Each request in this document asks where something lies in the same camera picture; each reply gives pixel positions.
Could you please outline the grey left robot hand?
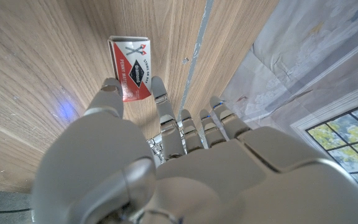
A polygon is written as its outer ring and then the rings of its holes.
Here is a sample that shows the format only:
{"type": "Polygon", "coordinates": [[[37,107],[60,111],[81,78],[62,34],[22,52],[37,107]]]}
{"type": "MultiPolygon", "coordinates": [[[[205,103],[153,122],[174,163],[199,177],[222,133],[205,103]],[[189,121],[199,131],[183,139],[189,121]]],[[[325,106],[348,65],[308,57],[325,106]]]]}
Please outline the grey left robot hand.
{"type": "Polygon", "coordinates": [[[122,117],[121,84],[108,78],[40,162],[37,223],[358,223],[358,183],[323,152],[249,128],[216,97],[222,127],[203,117],[204,147],[191,118],[180,134],[163,81],[152,87],[164,163],[122,117]]]}

